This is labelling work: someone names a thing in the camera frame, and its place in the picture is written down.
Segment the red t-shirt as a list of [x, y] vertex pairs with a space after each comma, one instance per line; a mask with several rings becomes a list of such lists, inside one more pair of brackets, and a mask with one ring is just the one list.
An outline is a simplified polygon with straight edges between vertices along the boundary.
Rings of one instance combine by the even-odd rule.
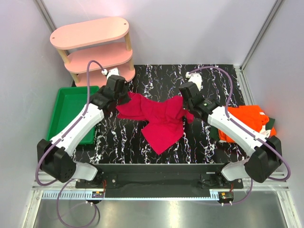
[[129, 92], [128, 95], [131, 100], [116, 107], [118, 118], [147, 121], [142, 134], [157, 155], [162, 154], [183, 136], [184, 117], [188, 123], [194, 121], [194, 116], [183, 109], [181, 96], [156, 102], [139, 93]]

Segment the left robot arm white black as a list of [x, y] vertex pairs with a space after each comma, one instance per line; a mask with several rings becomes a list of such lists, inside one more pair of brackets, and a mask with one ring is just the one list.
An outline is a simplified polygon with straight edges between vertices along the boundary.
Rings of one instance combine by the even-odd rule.
[[82, 139], [112, 112], [118, 103], [130, 101], [128, 85], [124, 77], [109, 76], [106, 85], [89, 98], [81, 112], [59, 134], [37, 144], [38, 166], [55, 181], [65, 183], [72, 179], [85, 180], [92, 188], [98, 188], [103, 177], [98, 168], [89, 163], [73, 161], [71, 155]]

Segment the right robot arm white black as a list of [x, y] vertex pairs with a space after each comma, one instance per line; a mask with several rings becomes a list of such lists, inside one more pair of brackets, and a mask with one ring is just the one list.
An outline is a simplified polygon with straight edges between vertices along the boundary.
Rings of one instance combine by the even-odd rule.
[[251, 178], [263, 183], [282, 164], [280, 140], [251, 129], [221, 106], [214, 99], [205, 99], [197, 85], [186, 82], [179, 87], [185, 107], [196, 118], [221, 130], [239, 145], [248, 159], [230, 162], [222, 167], [216, 178], [220, 188], [227, 188], [236, 179]]

